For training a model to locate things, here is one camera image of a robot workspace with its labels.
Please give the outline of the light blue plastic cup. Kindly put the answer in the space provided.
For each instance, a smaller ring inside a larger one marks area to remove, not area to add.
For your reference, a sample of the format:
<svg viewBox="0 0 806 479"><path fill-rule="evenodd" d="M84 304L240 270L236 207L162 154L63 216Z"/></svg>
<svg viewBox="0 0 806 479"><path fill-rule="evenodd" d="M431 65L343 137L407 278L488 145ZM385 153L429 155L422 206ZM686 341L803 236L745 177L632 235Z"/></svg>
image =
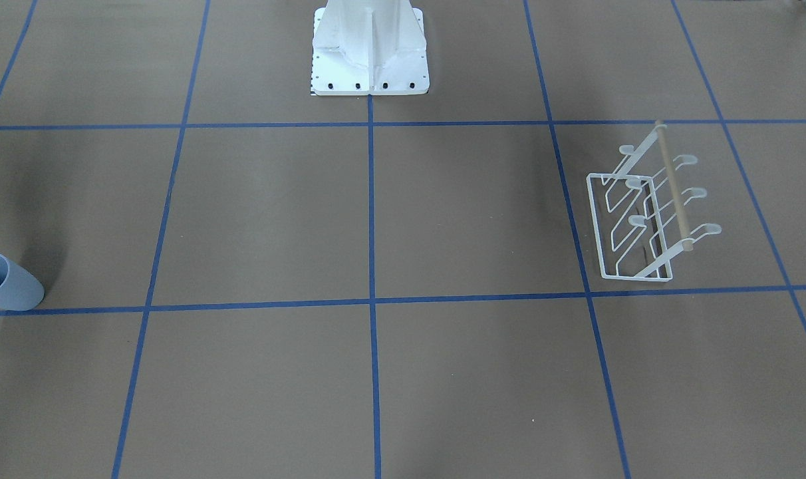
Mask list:
<svg viewBox="0 0 806 479"><path fill-rule="evenodd" d="M44 296L44 286L32 273L0 254L0 309L29 311Z"/></svg>

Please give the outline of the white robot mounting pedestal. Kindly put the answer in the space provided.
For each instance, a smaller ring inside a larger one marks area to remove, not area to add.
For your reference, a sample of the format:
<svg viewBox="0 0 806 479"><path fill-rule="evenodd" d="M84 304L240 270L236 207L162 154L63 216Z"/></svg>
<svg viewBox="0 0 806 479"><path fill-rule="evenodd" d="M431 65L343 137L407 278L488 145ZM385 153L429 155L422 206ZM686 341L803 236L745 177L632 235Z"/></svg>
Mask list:
<svg viewBox="0 0 806 479"><path fill-rule="evenodd" d="M430 91L424 12L409 1L329 1L315 9L310 93Z"/></svg>

